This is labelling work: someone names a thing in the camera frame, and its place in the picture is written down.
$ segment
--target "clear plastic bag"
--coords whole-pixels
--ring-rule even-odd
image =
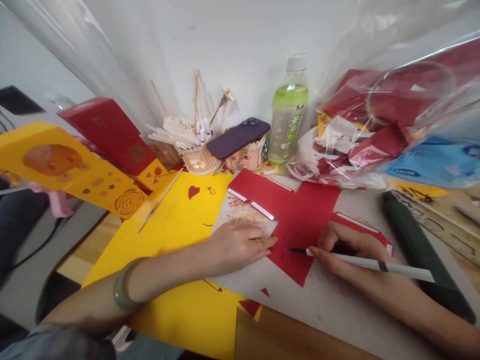
[[[383,165],[480,107],[480,31],[473,20],[480,16],[479,6],[443,1],[417,24],[412,18],[418,20],[425,1],[370,5],[361,2],[332,55],[317,126],[299,140],[289,168],[301,180],[385,188]],[[340,57],[345,54],[348,60]]]

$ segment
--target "pen holder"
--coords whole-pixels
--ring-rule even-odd
[[[208,175],[216,171],[222,163],[207,149],[207,145],[184,150],[175,146],[178,154],[185,162],[185,167],[194,175]]]
[[[248,144],[241,150],[225,159],[226,167],[230,170],[248,169],[257,171],[264,165],[264,148],[267,136],[263,135],[260,140]]]
[[[177,149],[172,144],[154,140],[153,143],[148,144],[148,147],[155,153],[156,158],[167,170],[170,170],[182,161]]]

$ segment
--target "gray sleeve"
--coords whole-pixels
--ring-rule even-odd
[[[110,341],[93,340],[76,326],[43,324],[0,353],[0,360],[47,359],[115,360],[115,349]]]

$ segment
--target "blue package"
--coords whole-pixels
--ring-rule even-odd
[[[441,188],[466,188],[480,181],[480,145],[434,136],[394,160],[387,174]]]

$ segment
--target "red heart cutout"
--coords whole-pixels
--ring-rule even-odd
[[[188,189],[188,199],[192,199],[195,195],[197,195],[198,193],[200,192],[200,188],[199,187],[195,187],[195,186],[190,186],[190,188]]]

